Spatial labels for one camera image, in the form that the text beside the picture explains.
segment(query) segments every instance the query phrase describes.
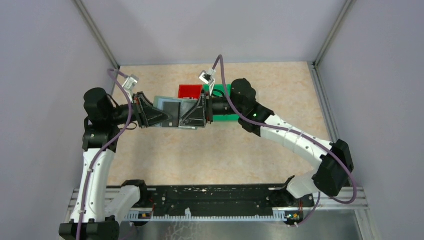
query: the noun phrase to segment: beige floor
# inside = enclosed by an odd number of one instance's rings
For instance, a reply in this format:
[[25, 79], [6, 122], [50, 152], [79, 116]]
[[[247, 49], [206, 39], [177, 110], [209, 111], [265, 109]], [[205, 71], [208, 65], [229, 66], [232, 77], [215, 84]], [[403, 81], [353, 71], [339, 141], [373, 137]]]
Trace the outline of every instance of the beige floor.
[[[210, 64], [125, 66], [140, 78], [134, 92], [177, 97], [180, 84], [201, 84]], [[221, 81], [219, 70], [217, 81]], [[286, 122], [329, 139], [306, 62], [228, 63], [227, 83], [246, 78], [258, 101]], [[116, 88], [113, 97], [124, 104]], [[198, 130], [150, 127], [127, 131], [119, 139], [109, 185], [142, 179], [148, 185], [282, 183], [311, 166], [275, 142], [244, 131], [237, 122], [214, 122]]]

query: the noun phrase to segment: gray wall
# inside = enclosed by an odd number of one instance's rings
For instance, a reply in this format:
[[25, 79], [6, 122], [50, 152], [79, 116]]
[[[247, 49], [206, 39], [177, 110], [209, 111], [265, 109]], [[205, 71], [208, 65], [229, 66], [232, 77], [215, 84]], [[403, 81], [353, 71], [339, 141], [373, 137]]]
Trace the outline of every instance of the gray wall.
[[0, 8], [1, 239], [57, 239], [82, 174], [83, 95], [109, 62], [70, 0]]
[[83, 0], [121, 65], [313, 61], [345, 0]]
[[357, 1], [319, 71], [383, 239], [422, 239], [424, 1]]

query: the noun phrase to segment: aluminum frame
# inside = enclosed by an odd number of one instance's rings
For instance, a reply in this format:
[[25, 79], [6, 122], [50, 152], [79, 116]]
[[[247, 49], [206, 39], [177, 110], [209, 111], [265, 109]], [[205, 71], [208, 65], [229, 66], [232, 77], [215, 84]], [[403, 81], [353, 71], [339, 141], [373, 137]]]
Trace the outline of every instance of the aluminum frame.
[[[78, 11], [81, 14], [81, 17], [83, 18], [84, 22], [86, 23], [87, 27], [89, 28], [90, 32], [92, 33], [94, 39], [97, 41], [97, 43], [99, 44], [101, 50], [103, 51], [104, 55], [108, 58], [108, 60], [110, 61], [111, 65], [116, 68], [119, 69], [120, 65], [118, 64], [118, 62], [116, 61], [111, 49], [109, 48], [109, 46], [107, 45], [105, 39], [103, 38], [103, 36], [101, 35], [99, 29], [96, 26], [96, 23], [94, 22], [94, 20], [92, 19], [92, 17], [90, 16], [90, 13], [87, 11], [84, 3], [81, 0], [72, 0], [76, 6], [76, 8], [78, 9]], [[343, 25], [344, 20], [346, 19], [349, 11], [352, 9], [352, 7], [354, 6], [356, 0], [346, 0], [340, 14], [338, 15], [331, 31], [328, 34], [328, 37], [326, 38], [323, 46], [321, 47], [316, 60], [314, 62], [308, 62], [308, 67], [309, 67], [309, 71], [312, 77], [312, 81], [315, 87], [315, 91], [316, 94], [318, 96], [318, 100], [319, 100], [319, 104], [321, 106], [322, 109], [322, 114], [324, 116], [324, 121], [328, 130], [328, 134], [330, 136], [330, 139], [332, 141], [335, 141], [339, 138], [339, 133], [338, 133], [338, 129], [337, 129], [337, 125], [336, 122], [334, 120], [334, 116], [331, 110], [331, 106], [330, 103], [328, 101], [328, 97], [327, 97], [327, 93], [325, 90], [325, 86], [323, 85], [322, 82], [322, 78], [320, 75], [320, 71], [319, 71], [319, 66], [323, 60], [323, 58], [325, 57], [327, 51], [329, 50], [329, 48], [331, 47], [331, 44], [334, 40], [334, 38], [336, 37], [337, 33], [339, 32], [340, 28]], [[362, 194], [363, 194], [363, 200], [366, 202], [366, 197], [365, 197], [365, 193], [363, 192], [364, 190], [362, 188], [359, 188], [359, 192], [360, 192], [360, 198], [362, 198]], [[107, 201], [111, 201], [112, 195], [109, 193], [106, 193], [106, 200]], [[322, 199], [323, 203], [325, 206], [327, 203], [326, 199]], [[71, 203], [73, 202], [73, 200], [71, 199], [70, 203], [69, 203], [69, 207], [68, 207], [68, 211], [67, 211], [67, 215], [66, 215], [66, 220], [68, 221], [70, 219], [71, 213], [72, 211], [70, 211]], [[358, 206], [356, 206], [357, 208], [354, 208], [355, 211], [355, 215], [356, 215], [356, 219], [357, 219], [357, 223], [360, 229], [360, 233], [362, 235], [362, 238], [365, 240], [368, 239], [376, 239], [379, 240], [381, 239], [381, 235], [377, 229], [377, 226], [371, 216], [371, 212], [370, 209], [368, 207], [368, 203], [366, 203], [366, 206], [361, 206], [358, 208]], [[341, 210], [346, 210], [347, 208], [345, 207], [340, 207]], [[319, 207], [317, 209], [318, 211], [320, 210], [326, 210], [325, 207]]]
[[[105, 207], [109, 205], [120, 193], [120, 188], [107, 188], [106, 189], [106, 195], [104, 199]], [[150, 192], [156, 191], [154, 186], [152, 188], [147, 189]], [[339, 199], [350, 199], [353, 194], [353, 188], [352, 187], [344, 187], [337, 198]], [[363, 219], [367, 216], [366, 211], [369, 210], [368, 201], [365, 196], [364, 189], [362, 187], [357, 188], [357, 198], [355, 202], [349, 205], [338, 203], [334, 200], [332, 200], [330, 197], [328, 197], [325, 194], [321, 194], [321, 199], [319, 202], [318, 207], [316, 208], [316, 211], [346, 211], [346, 210], [353, 210], [353, 211], [359, 211], [361, 214], [360, 216]], [[74, 208], [77, 203], [78, 194], [80, 193], [80, 190], [78, 188], [75, 188], [73, 190], [71, 199], [69, 201], [68, 209], [67, 209], [67, 215], [65, 219], [65, 223], [69, 222], [71, 213], [74, 211]], [[313, 194], [314, 201], [317, 202], [318, 200], [318, 193]], [[305, 207], [305, 211], [310, 211], [312, 207]], [[281, 214], [283, 214], [285, 211], [297, 211], [297, 207], [274, 207], [274, 216], [251, 216], [251, 217], [192, 217], [191, 215], [188, 216], [175, 216], [175, 217], [152, 217], [152, 219], [145, 220], [148, 221], [155, 221], [155, 222], [169, 222], [169, 221], [182, 221], [182, 222], [234, 222], [234, 221], [240, 221], [240, 222], [272, 222], [272, 221], [281, 221], [282, 217]], [[135, 217], [138, 216], [139, 213], [150, 213], [152, 211], [152, 208], [131, 208], [128, 215], [126, 216], [126, 221], [131, 221]], [[362, 226], [364, 230], [368, 230], [369, 228], [364, 225]]]

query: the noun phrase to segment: wire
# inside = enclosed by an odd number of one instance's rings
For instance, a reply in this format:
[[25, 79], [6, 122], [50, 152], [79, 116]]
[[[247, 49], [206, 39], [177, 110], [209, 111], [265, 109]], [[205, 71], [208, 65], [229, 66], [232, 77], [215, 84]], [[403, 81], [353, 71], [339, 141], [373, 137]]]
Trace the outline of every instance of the wire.
[[202, 101], [202, 96], [199, 97], [196, 105], [193, 106], [193, 108], [190, 110], [190, 112], [185, 114], [184, 118], [181, 119], [180, 123], [184, 123], [190, 117], [190, 115], [193, 114], [198, 109], [201, 101]]
[[[126, 101], [128, 102], [128, 112], [129, 113], [132, 113], [133, 112], [133, 106], [131, 104], [131, 100], [128, 97], [127, 93], [125, 92], [124, 88], [118, 82], [118, 79], [113, 74], [116, 71], [117, 71], [117, 73], [119, 75], [123, 76], [124, 78], [127, 78], [128, 77], [126, 74], [120, 72], [117, 69], [108, 69], [107, 70], [107, 74], [115, 82], [115, 84], [118, 86], [118, 88], [122, 91], [123, 95], [126, 98]], [[102, 152], [105, 151], [112, 143], [114, 143], [116, 140], [118, 140], [118, 138], [125, 132], [125, 130], [128, 128], [128, 126], [131, 123], [131, 117], [132, 117], [132, 115], [131, 114], [128, 114], [128, 118], [126, 119], [126, 123], [123, 126], [122, 130], [114, 138], [112, 138], [109, 142], [107, 142], [97, 152], [97, 154], [94, 156], [93, 160], [91, 161], [90, 166], [88, 167], [89, 169], [93, 169], [93, 167], [96, 164], [96, 162], [97, 162], [100, 154], [102, 154]], [[88, 186], [89, 186], [89, 182], [90, 182], [91, 173], [92, 173], [92, 171], [88, 171], [87, 172], [87, 176], [85, 177], [84, 187], [82, 189], [82, 201], [81, 201], [81, 209], [80, 209], [81, 211], [80, 211], [80, 214], [79, 214], [78, 226], [76, 227], [76, 240], [80, 240], [81, 239], [81, 228], [83, 226], [83, 218], [84, 218], [84, 214], [85, 214], [85, 207], [86, 207], [86, 201], [87, 201], [87, 191], [88, 191]]]
[[149, 199], [149, 201], [153, 204], [151, 207], [151, 212], [148, 214], [150, 217], [152, 217], [153, 211], [155, 210], [155, 202], [153, 199]]
[[315, 210], [317, 210], [317, 207], [320, 204], [320, 200], [321, 200], [321, 192], [319, 191], [318, 192], [318, 199], [316, 200], [315, 205], [313, 206], [312, 210], [306, 215], [306, 217], [301, 222], [299, 222], [297, 225], [287, 225], [287, 226], [299, 227], [300, 225], [306, 223], [306, 221], [312, 216], [312, 214], [315, 213]]
[[[214, 94], [214, 92], [218, 92], [218, 93], [220, 93], [220, 94], [221, 94], [221, 96], [215, 95], [215, 94]], [[214, 90], [212, 91], [212, 96], [217, 97], [217, 98], [225, 97], [225, 93], [224, 93], [223, 91], [221, 91], [221, 90], [214, 89]]]
[[[227, 86], [227, 83], [225, 81], [225, 71], [224, 71], [224, 58], [223, 56], [220, 54], [217, 58], [215, 63], [213, 64], [212, 69], [215, 70], [215, 68], [217, 67], [218, 63], [220, 62], [220, 67], [221, 67], [221, 80], [222, 80], [222, 85], [223, 86]], [[343, 162], [340, 160], [339, 157], [337, 157], [333, 152], [331, 152], [329, 149], [327, 149], [324, 145], [322, 145], [321, 143], [319, 143], [318, 141], [314, 140], [312, 137], [309, 137], [305, 134], [303, 134], [302, 132], [293, 130], [293, 129], [288, 129], [286, 127], [281, 127], [281, 126], [273, 126], [273, 125], [269, 125], [266, 123], [261, 123], [261, 122], [257, 122], [257, 121], [253, 121], [248, 119], [247, 117], [243, 116], [243, 114], [241, 114], [236, 106], [234, 105], [234, 103], [231, 101], [230, 98], [230, 94], [228, 93], [228, 89], [226, 87], [223, 88], [224, 92], [225, 92], [225, 98], [228, 101], [228, 104], [230, 105], [230, 107], [232, 108], [232, 110], [234, 111], [234, 113], [236, 113], [243, 121], [256, 125], [256, 126], [260, 126], [260, 127], [266, 127], [266, 128], [270, 128], [270, 129], [276, 129], [276, 130], [281, 130], [281, 131], [285, 131], [285, 132], [291, 132], [293, 134], [299, 135], [302, 138], [305, 138], [306, 140], [308, 140], [309, 142], [317, 145], [318, 147], [320, 147], [322, 150], [324, 150], [325, 152], [327, 152], [331, 157], [333, 157], [337, 163], [341, 166], [341, 168], [346, 172], [347, 176], [350, 178], [350, 181], [352, 183], [352, 188], [353, 188], [353, 195], [352, 198], [349, 201], [341, 201], [337, 198], [331, 197], [331, 199], [333, 199], [334, 201], [340, 203], [340, 204], [351, 204], [353, 203], [356, 198], [357, 198], [357, 194], [358, 194], [358, 190], [357, 190], [357, 183], [355, 181], [354, 176], [352, 175], [352, 173], [349, 171], [349, 169], [343, 164]], [[316, 201], [315, 206], [313, 207], [312, 211], [305, 217], [305, 219], [301, 222], [304, 223], [305, 220], [308, 220], [309, 217], [312, 215], [312, 213], [315, 212], [315, 210], [317, 209], [318, 203], [320, 202], [321, 199], [321, 193], [318, 193], [318, 199]]]
[[129, 237], [131, 237], [133, 235], [134, 230], [136, 230], [136, 228], [137, 227], [135, 225], [132, 225], [131, 230], [124, 237], [119, 238], [119, 240], [126, 240]]
[[131, 122], [130, 124], [134, 124], [135, 125], [135, 127], [133, 127], [133, 128], [126, 128], [127, 130], [136, 130], [137, 129], [137, 127], [138, 127], [138, 125], [137, 125], [137, 123], [135, 123], [135, 122]]
[[304, 204], [302, 202], [302, 199], [299, 200], [299, 213], [304, 211]]
[[113, 103], [115, 104], [115, 108], [119, 107], [119, 104], [117, 103], [117, 101], [115, 101], [115, 99], [108, 93], [107, 94], [109, 96], [109, 98], [113, 101]]

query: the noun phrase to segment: purple cable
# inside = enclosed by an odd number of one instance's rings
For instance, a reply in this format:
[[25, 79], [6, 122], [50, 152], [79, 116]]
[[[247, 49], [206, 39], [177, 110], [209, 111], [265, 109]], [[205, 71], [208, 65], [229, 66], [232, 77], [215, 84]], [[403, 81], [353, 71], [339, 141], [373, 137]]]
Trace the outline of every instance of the purple cable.
[[[118, 82], [118, 79], [113, 74], [116, 71], [118, 71], [118, 74], [121, 75], [122, 77], [124, 77], [124, 78], [128, 77], [127, 75], [125, 75], [124, 73], [120, 72], [117, 69], [108, 69], [107, 74], [109, 74], [109, 77], [115, 82], [115, 84], [118, 86], [118, 88], [122, 91], [123, 95], [126, 98], [126, 101], [128, 102], [128, 112], [132, 113], [133, 112], [133, 106], [132, 106], [131, 100], [128, 97], [127, 93], [125, 92], [124, 88]], [[97, 159], [99, 158], [100, 154], [103, 151], [105, 151], [113, 142], [115, 142], [124, 133], [124, 131], [128, 128], [128, 126], [131, 123], [131, 117], [132, 117], [131, 114], [128, 114], [128, 118], [126, 119], [126, 123], [123, 126], [122, 130], [114, 138], [112, 138], [109, 142], [107, 142], [98, 151], [98, 153], [94, 156], [93, 160], [91, 161], [91, 164], [88, 167], [89, 169], [93, 169], [93, 167], [96, 164]], [[85, 207], [86, 207], [87, 190], [88, 190], [88, 186], [89, 186], [89, 182], [90, 182], [91, 173], [92, 173], [91, 171], [89, 171], [87, 173], [87, 176], [85, 177], [84, 188], [82, 189], [81, 213], [79, 214], [78, 226], [76, 227], [76, 240], [80, 240], [80, 238], [81, 238], [81, 227], [83, 226], [83, 218], [84, 218], [84, 214], [85, 214], [84, 212], [85, 212]]]
[[[218, 58], [216, 58], [215, 63], [213, 64], [212, 69], [215, 70], [215, 68], [218, 65], [218, 62], [220, 62], [220, 66], [221, 66], [221, 79], [222, 79], [222, 85], [223, 86], [227, 86], [226, 81], [225, 81], [225, 71], [224, 71], [224, 58], [223, 56], [220, 54], [218, 56]], [[324, 145], [322, 145], [321, 143], [319, 143], [318, 141], [314, 140], [312, 137], [309, 137], [307, 135], [302, 134], [299, 131], [296, 130], [290, 130], [286, 127], [281, 127], [281, 126], [273, 126], [273, 125], [268, 125], [265, 123], [261, 123], [261, 122], [257, 122], [257, 121], [252, 121], [248, 118], [246, 118], [245, 116], [243, 116], [243, 114], [241, 114], [236, 106], [234, 105], [234, 103], [231, 101], [230, 98], [230, 94], [228, 93], [228, 89], [226, 87], [224, 87], [224, 92], [225, 92], [225, 98], [228, 101], [228, 104], [230, 105], [230, 107], [232, 108], [232, 110], [245, 122], [256, 125], [256, 126], [260, 126], [260, 127], [266, 127], [266, 128], [270, 128], [270, 129], [276, 129], [276, 130], [281, 130], [281, 131], [285, 131], [285, 132], [290, 132], [290, 133], [294, 133], [296, 135], [302, 136], [303, 138], [305, 138], [306, 140], [308, 140], [309, 142], [317, 145], [318, 147], [320, 147], [322, 150], [324, 150], [325, 152], [327, 152], [331, 157], [333, 157], [338, 164], [340, 164], [340, 166], [343, 168], [343, 170], [346, 172], [347, 176], [350, 178], [351, 182], [352, 182], [352, 187], [353, 187], [353, 195], [352, 198], [349, 201], [341, 201], [339, 199], [336, 199], [334, 197], [331, 197], [331, 199], [333, 199], [334, 201], [340, 203], [340, 204], [351, 204], [353, 203], [356, 198], [357, 198], [357, 194], [358, 194], [358, 190], [357, 190], [357, 183], [355, 181], [354, 176], [351, 174], [351, 172], [349, 171], [349, 169], [343, 164], [343, 162], [340, 160], [340, 158], [338, 158], [334, 153], [332, 153], [330, 150], [328, 150]], [[302, 223], [305, 222], [305, 220], [309, 219], [309, 217], [315, 212], [315, 210], [317, 209], [318, 203], [320, 202], [321, 199], [321, 193], [318, 193], [318, 199], [316, 201], [315, 206], [313, 207], [313, 209], [311, 210], [311, 212], [305, 217], [305, 219], [302, 221]]]
[[133, 235], [133, 232], [134, 232], [135, 229], [136, 229], [136, 226], [133, 225], [131, 227], [131, 230], [124, 237], [120, 238], [119, 240], [126, 240], [129, 237], [131, 237]]

